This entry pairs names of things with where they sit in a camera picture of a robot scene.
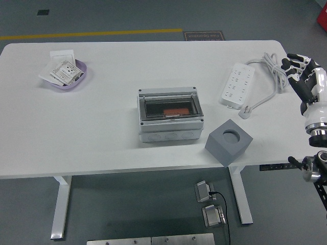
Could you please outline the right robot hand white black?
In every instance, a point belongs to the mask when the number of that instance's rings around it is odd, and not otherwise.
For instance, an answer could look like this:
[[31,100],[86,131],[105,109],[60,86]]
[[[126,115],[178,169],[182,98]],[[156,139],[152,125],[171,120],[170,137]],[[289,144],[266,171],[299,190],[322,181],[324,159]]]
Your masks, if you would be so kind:
[[306,118],[305,129],[326,127],[326,71],[312,58],[287,54],[282,69],[301,99],[300,112]]

